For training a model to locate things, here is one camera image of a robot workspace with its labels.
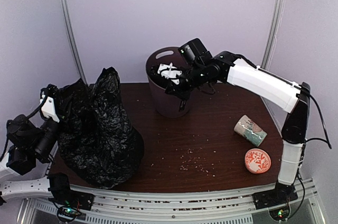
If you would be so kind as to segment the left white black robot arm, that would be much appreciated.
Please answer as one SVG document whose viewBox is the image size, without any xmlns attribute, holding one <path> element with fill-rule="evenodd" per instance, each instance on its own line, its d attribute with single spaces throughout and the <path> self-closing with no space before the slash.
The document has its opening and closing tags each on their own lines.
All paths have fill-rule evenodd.
<svg viewBox="0 0 338 224">
<path fill-rule="evenodd" d="M 47 118 L 40 128 L 30 118 L 20 114 L 6 123 L 6 143 L 1 155 L 1 181 L 25 175 L 36 162 L 53 162 L 50 153 L 57 141 L 59 122 Z"/>
</svg>

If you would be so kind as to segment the black plastic trash bag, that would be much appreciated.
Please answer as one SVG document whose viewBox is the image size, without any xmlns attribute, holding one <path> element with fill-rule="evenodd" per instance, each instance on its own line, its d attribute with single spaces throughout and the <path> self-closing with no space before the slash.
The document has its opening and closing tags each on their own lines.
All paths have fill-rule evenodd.
<svg viewBox="0 0 338 224">
<path fill-rule="evenodd" d="M 144 141 L 123 106 L 115 68 L 104 68 L 92 86 L 79 79 L 56 89 L 55 99 L 64 116 L 58 130 L 59 153 L 78 177 L 111 189 L 137 172 Z"/>
</svg>

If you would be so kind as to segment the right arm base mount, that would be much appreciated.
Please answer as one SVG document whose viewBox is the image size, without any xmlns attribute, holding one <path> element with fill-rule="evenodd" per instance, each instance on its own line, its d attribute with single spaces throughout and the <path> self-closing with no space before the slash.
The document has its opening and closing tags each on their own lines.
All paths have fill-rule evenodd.
<svg viewBox="0 0 338 224">
<path fill-rule="evenodd" d="M 296 192 L 289 195 L 278 194 L 275 190 L 257 192 L 252 195 L 256 210 L 268 209 L 274 221 L 287 221 L 291 216 L 290 203 L 298 199 Z"/>
</svg>

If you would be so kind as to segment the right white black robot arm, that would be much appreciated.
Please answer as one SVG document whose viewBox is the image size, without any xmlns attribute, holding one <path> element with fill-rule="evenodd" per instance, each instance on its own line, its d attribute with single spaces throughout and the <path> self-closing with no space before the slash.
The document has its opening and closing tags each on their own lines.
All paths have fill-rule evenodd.
<svg viewBox="0 0 338 224">
<path fill-rule="evenodd" d="M 161 77 L 169 80 L 165 89 L 168 95 L 188 100 L 193 89 L 220 81 L 255 93 L 287 113 L 281 130 L 283 153 L 276 185 L 274 189 L 255 193 L 253 197 L 258 202 L 273 200 L 278 204 L 292 199 L 306 144 L 309 85 L 278 77 L 254 65 L 242 54 L 222 51 L 212 56 L 198 38 L 179 47 L 178 52 L 190 68 L 181 69 L 173 62 L 167 62 L 157 69 Z"/>
</svg>

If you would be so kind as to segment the mauve plastic trash bin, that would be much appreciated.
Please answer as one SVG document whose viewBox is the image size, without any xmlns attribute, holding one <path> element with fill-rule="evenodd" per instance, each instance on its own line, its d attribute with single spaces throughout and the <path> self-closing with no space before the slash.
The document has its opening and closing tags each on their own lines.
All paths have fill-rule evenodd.
<svg viewBox="0 0 338 224">
<path fill-rule="evenodd" d="M 192 108 L 197 92 L 191 92 L 190 98 L 187 101 L 182 101 L 178 97 L 165 93 L 168 81 L 155 73 L 160 64 L 170 63 L 177 68 L 189 68 L 176 46 L 170 46 L 155 51 L 147 59 L 145 68 L 156 110 L 165 117 L 178 118 L 187 114 L 190 108 Z"/>
</svg>

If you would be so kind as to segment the floral ceramic mug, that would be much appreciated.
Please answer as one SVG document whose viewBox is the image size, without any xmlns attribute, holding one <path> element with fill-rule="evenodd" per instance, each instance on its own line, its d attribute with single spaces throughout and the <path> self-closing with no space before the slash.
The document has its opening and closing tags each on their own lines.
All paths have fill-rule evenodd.
<svg viewBox="0 0 338 224">
<path fill-rule="evenodd" d="M 237 121 L 234 131 L 256 147 L 259 147 L 267 136 L 267 133 L 247 115 Z"/>
</svg>

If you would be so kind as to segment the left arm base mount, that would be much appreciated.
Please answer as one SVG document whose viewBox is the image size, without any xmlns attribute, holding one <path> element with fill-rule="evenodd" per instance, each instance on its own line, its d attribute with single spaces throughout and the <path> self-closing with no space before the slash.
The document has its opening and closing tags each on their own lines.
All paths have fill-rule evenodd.
<svg viewBox="0 0 338 224">
<path fill-rule="evenodd" d="M 83 217 L 83 210 L 90 211 L 95 199 L 91 193 L 71 190 L 70 188 L 48 188 L 52 193 L 49 198 L 57 209 L 56 216 L 63 223 L 75 221 Z"/>
</svg>

